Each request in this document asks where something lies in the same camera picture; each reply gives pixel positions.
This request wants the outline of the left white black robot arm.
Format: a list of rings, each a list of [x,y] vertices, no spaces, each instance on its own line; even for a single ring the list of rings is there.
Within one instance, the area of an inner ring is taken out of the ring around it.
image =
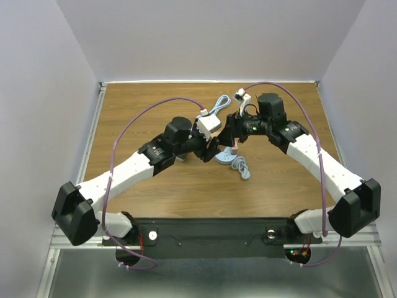
[[[57,194],[51,217],[74,246],[82,245],[100,230],[109,232],[123,244],[137,240],[138,229],[127,213],[106,214],[103,207],[133,185],[156,176],[172,166],[179,155],[195,153],[208,162],[219,153],[218,140],[212,137],[221,127],[215,115],[191,122],[175,117],[164,132],[142,145],[131,157],[112,171],[78,185],[64,183]]]

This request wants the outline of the orange cube socket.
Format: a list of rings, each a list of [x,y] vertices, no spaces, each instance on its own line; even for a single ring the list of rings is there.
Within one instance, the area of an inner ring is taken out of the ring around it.
[[[219,146],[219,139],[218,137],[212,137],[211,140],[207,144],[208,150],[217,150]]]

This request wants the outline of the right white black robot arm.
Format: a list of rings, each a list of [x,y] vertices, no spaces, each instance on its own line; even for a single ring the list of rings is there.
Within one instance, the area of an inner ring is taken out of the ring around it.
[[[300,242],[307,234],[323,230],[333,230],[350,238],[379,218],[380,184],[349,171],[322,149],[302,124],[288,120],[278,94],[261,94],[254,115],[246,112],[251,97],[244,89],[239,89],[234,98],[240,107],[234,114],[227,115],[226,125],[218,136],[221,145],[232,147],[251,135],[265,135],[271,144],[311,173],[336,203],[330,208],[304,210],[293,215],[293,223],[285,227],[290,241]]]

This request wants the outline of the light blue power strip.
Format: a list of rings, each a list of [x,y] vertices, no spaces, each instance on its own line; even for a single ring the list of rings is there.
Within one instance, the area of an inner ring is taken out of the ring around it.
[[[186,158],[187,158],[187,154],[181,154],[181,155],[176,156],[176,160],[180,161],[180,162],[184,162],[186,160]]]

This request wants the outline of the small pink plug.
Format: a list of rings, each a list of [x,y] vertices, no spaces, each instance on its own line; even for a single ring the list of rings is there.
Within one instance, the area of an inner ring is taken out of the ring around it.
[[[232,155],[238,154],[238,144],[237,143],[233,147],[231,147],[231,154]]]

